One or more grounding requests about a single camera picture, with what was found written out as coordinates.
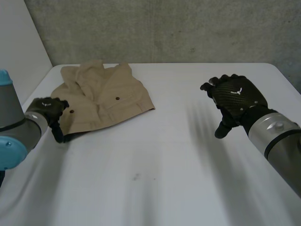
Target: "white wall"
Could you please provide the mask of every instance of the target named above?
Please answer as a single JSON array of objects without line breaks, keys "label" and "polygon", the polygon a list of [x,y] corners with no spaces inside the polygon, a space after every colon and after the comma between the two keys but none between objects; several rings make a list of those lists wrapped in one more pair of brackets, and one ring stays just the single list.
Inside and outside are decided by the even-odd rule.
[{"label": "white wall", "polygon": [[8,70],[21,104],[52,68],[23,0],[0,0],[0,68]]}]

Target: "button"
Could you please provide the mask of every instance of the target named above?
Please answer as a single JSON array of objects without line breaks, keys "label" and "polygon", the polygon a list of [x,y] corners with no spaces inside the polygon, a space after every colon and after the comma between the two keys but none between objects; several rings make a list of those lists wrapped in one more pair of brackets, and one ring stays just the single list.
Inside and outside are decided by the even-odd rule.
[{"label": "button", "polygon": [[281,121],[278,121],[275,123],[275,129],[276,130],[283,130],[284,129],[284,123]]}]

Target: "gray robot arm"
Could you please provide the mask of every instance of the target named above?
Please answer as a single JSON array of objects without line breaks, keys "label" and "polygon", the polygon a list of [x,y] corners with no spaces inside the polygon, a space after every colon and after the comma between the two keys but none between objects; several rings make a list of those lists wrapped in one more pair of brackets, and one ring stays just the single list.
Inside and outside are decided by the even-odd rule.
[{"label": "gray robot arm", "polygon": [[280,113],[269,113],[251,126],[248,137],[301,197],[301,128]]},{"label": "gray robot arm", "polygon": [[59,117],[68,106],[59,99],[38,98],[23,113],[8,72],[0,70],[0,171],[19,165],[48,126],[55,125],[57,131]]}]

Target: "fabric garment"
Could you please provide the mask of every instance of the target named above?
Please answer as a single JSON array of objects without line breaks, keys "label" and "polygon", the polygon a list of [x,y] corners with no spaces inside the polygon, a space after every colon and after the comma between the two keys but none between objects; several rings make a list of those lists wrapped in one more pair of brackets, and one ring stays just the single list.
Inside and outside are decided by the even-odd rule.
[{"label": "fabric garment", "polygon": [[106,128],[155,109],[148,91],[122,63],[104,68],[101,60],[61,69],[64,83],[51,94],[67,100],[61,116],[63,134],[69,135]]}]

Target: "logo on robotic hand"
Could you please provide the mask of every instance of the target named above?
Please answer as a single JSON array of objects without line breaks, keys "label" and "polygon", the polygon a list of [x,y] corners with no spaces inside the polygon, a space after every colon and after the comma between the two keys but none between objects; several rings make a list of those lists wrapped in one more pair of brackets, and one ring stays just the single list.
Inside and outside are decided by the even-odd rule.
[{"label": "logo on robotic hand", "polygon": [[243,91],[243,88],[240,88],[240,90],[239,91],[237,91],[237,92],[230,92],[230,93],[233,93],[233,94],[238,94],[238,95],[240,95],[241,94],[241,91]]},{"label": "logo on robotic hand", "polygon": [[51,104],[45,104],[45,103],[43,103],[43,102],[42,102],[42,105],[43,105],[44,107],[51,106]]}]

